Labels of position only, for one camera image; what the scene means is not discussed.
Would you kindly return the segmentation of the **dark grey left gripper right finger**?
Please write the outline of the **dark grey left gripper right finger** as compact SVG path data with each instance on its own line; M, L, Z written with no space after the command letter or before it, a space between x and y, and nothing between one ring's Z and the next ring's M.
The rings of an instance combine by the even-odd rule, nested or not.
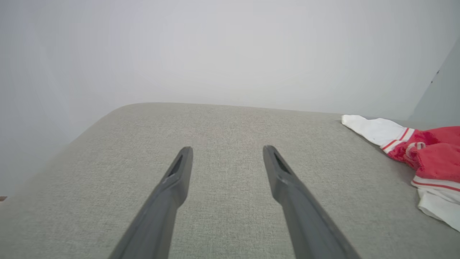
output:
M273 198L281 205L297 259L358 259L359 254L279 151L263 147Z

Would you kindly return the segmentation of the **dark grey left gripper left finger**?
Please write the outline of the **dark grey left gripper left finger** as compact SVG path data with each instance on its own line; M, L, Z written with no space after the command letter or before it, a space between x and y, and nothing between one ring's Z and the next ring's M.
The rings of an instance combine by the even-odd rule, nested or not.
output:
M193 149L183 147L110 254L111 259L167 259L177 210L185 202Z

